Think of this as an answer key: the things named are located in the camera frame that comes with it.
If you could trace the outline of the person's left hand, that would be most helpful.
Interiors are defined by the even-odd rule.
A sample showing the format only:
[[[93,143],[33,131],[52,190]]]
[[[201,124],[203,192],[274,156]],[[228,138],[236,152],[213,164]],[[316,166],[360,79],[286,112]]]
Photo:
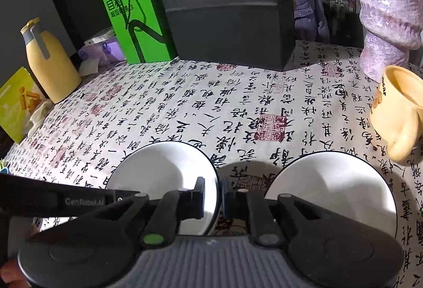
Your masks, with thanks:
[[[37,226],[28,224],[10,224],[6,230],[6,259],[1,263],[1,280],[6,287],[29,287],[19,267],[17,252],[28,238],[38,232]]]

